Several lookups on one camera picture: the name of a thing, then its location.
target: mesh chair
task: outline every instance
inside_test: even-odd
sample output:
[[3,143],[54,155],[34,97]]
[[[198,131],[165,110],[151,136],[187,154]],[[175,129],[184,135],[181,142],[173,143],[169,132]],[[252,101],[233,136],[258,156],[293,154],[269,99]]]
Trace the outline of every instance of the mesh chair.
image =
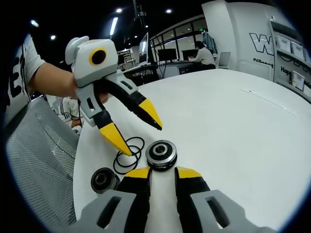
[[231,52],[221,52],[219,56],[219,62],[216,66],[217,69],[229,69]]
[[50,230],[76,222],[75,134],[43,98],[24,107],[4,131],[9,165],[23,197]]

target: white shirt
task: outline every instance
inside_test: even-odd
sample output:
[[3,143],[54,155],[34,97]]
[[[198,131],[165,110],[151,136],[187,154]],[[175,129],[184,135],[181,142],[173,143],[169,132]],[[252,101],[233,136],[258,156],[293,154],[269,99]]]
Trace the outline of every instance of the white shirt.
[[9,77],[8,92],[5,98],[4,112],[6,126],[12,118],[30,102],[28,83],[37,69],[45,63],[35,50],[34,42],[27,35],[24,43],[17,50],[12,62],[12,72]]
[[215,64],[213,54],[207,48],[201,48],[195,58],[189,58],[190,62],[201,62],[203,65]]
[[[71,97],[65,97],[60,100],[58,106],[59,117],[65,122],[70,128],[73,120],[79,119],[79,105],[78,100]],[[84,119],[81,116],[81,123],[83,125]]]

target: person sitting at desk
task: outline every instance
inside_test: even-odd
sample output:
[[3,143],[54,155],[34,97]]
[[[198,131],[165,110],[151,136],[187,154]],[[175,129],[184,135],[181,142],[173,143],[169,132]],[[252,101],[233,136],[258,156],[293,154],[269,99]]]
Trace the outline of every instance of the person sitting at desk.
[[194,67],[193,71],[215,69],[215,61],[213,54],[205,47],[202,41],[196,41],[195,47],[197,48],[198,54],[195,58],[189,57],[190,62],[199,63]]

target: white table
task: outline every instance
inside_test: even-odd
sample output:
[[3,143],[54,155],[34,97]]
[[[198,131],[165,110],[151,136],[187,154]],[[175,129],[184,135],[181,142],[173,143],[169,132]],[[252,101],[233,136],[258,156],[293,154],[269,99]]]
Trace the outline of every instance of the white table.
[[[163,131],[111,98],[105,107],[124,138],[144,138],[144,149],[156,140],[172,141],[176,166],[200,172],[211,189],[243,206],[254,224],[280,230],[311,180],[311,105],[276,83],[224,69],[179,75],[140,90],[157,109]],[[73,178],[77,219],[97,197],[91,176],[101,167],[112,169],[116,152],[97,128],[84,125]],[[138,168],[145,166],[143,150]],[[146,232],[181,232],[174,189],[173,169],[153,172]]]

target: sleeve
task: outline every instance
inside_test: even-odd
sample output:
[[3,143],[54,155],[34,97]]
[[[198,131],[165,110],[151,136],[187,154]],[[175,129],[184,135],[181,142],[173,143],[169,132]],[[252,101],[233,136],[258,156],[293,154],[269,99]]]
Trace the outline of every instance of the sleeve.
[[70,128],[72,124],[72,116],[70,114],[70,106],[67,98],[62,98],[58,106],[59,117],[65,122]]
[[40,55],[35,50],[35,45],[30,35],[27,35],[24,46],[26,82],[29,83],[34,73],[45,61],[41,59]]
[[202,57],[202,52],[203,52],[202,50],[199,50],[198,51],[198,55],[196,55],[195,58],[190,58],[189,61],[190,62],[200,62],[202,60],[202,58],[203,58]]

